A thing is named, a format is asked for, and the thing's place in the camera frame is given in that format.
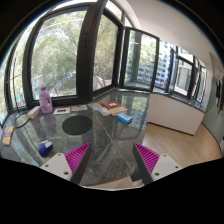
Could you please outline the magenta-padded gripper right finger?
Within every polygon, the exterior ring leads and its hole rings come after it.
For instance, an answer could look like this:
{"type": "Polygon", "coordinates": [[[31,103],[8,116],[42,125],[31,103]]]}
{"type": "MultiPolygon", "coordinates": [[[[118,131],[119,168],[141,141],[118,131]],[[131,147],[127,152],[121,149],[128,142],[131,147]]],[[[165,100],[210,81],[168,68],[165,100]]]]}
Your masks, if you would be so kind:
{"type": "Polygon", "coordinates": [[[133,144],[133,154],[137,162],[136,173],[145,185],[182,169],[168,154],[158,154],[138,143],[133,144]]]}

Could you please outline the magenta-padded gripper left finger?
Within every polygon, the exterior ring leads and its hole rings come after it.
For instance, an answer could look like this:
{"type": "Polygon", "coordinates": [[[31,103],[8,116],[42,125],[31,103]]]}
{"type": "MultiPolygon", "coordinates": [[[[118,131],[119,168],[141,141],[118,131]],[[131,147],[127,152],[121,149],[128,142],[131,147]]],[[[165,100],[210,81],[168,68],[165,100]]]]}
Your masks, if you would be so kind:
{"type": "Polygon", "coordinates": [[[41,169],[79,185],[91,152],[91,143],[85,143],[66,154],[55,154],[41,169]]]}

